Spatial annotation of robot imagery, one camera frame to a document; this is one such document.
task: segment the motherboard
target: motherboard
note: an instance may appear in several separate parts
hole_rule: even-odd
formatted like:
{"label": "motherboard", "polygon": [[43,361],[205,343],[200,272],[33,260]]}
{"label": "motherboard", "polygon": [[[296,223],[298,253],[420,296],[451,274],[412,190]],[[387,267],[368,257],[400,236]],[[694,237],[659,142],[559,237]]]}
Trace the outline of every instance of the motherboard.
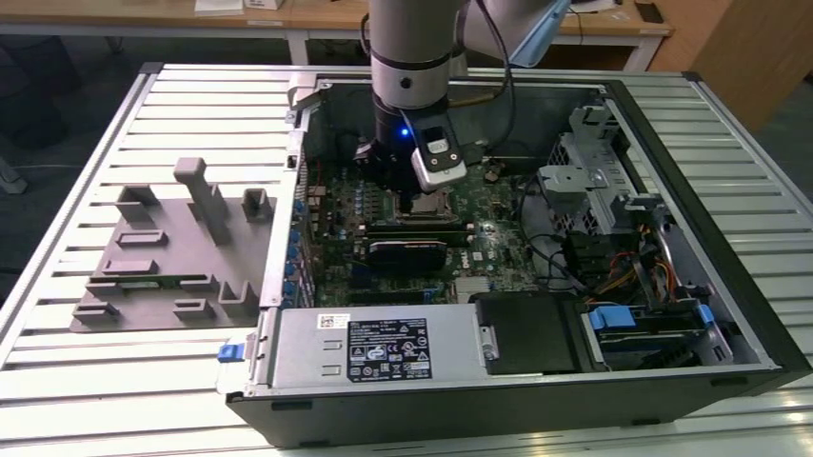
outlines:
{"label": "motherboard", "polygon": [[355,168],[314,168],[316,307],[464,303],[476,292],[538,290],[515,220],[515,177],[472,167],[464,181],[400,212],[396,195]]}

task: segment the small white box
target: small white box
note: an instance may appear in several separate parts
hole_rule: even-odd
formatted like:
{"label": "small white box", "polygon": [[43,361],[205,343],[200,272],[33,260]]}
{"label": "small white box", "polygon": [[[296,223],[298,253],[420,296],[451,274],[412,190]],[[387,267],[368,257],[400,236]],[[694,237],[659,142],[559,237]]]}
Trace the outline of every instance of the small white box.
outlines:
{"label": "small white box", "polygon": [[284,0],[245,0],[245,8],[260,8],[263,10],[279,10]]}
{"label": "small white box", "polygon": [[236,16],[243,14],[240,0],[196,0],[195,16]]}

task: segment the power supply label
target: power supply label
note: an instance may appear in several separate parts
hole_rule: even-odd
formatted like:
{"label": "power supply label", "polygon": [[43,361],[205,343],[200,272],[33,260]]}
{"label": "power supply label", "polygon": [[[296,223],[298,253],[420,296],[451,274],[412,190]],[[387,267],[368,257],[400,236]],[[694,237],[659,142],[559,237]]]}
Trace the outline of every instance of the power supply label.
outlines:
{"label": "power supply label", "polygon": [[375,383],[431,378],[426,319],[348,323],[347,379]]}

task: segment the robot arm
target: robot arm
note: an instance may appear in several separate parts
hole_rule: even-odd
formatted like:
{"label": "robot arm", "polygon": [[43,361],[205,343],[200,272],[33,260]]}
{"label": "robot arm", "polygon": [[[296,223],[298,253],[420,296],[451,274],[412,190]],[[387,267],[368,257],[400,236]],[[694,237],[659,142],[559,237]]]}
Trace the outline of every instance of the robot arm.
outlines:
{"label": "robot arm", "polygon": [[484,9],[503,33],[511,62],[532,66],[559,28],[569,0],[370,0],[370,53],[376,138],[355,161],[380,185],[411,197],[466,175],[448,118],[455,46],[503,58]]}

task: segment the metal rail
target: metal rail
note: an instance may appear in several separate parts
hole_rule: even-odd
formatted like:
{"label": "metal rail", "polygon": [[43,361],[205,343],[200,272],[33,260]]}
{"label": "metal rail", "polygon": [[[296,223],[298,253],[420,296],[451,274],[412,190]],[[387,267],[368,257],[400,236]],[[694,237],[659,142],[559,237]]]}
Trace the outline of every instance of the metal rail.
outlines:
{"label": "metal rail", "polygon": [[[139,76],[0,314],[4,456],[519,456],[586,448],[625,457],[811,452],[810,378],[661,426],[269,449],[215,391],[217,348],[245,329],[69,333],[73,303],[119,218],[112,203],[121,185],[151,183],[159,198],[184,196],[171,170],[176,158],[192,154],[207,161],[205,178],[221,185],[223,196],[239,196],[247,187],[275,194],[295,71],[165,65],[157,75]],[[611,76],[625,82],[802,351],[813,352],[813,211],[709,90],[679,74],[519,70],[523,76]]]}

